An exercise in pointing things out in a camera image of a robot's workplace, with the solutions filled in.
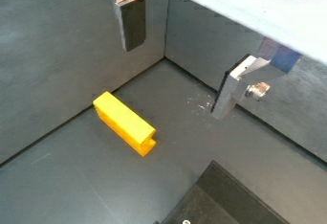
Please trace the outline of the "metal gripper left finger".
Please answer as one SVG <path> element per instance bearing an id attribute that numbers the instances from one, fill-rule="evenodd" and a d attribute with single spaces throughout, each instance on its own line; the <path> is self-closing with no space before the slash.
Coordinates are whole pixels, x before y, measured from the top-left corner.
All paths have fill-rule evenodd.
<path id="1" fill-rule="evenodd" d="M 113 0 L 123 48 L 129 52 L 146 40 L 146 0 Z"/>

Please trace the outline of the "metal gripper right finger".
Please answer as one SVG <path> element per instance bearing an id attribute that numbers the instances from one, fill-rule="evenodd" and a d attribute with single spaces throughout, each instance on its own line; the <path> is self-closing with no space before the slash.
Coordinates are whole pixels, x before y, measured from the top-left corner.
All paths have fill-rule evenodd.
<path id="1" fill-rule="evenodd" d="M 245 98 L 261 101 L 271 89 L 269 80 L 287 75 L 301 57 L 301 53 L 265 37 L 257 56 L 246 55 L 225 73 L 213 116 L 222 120 Z"/>

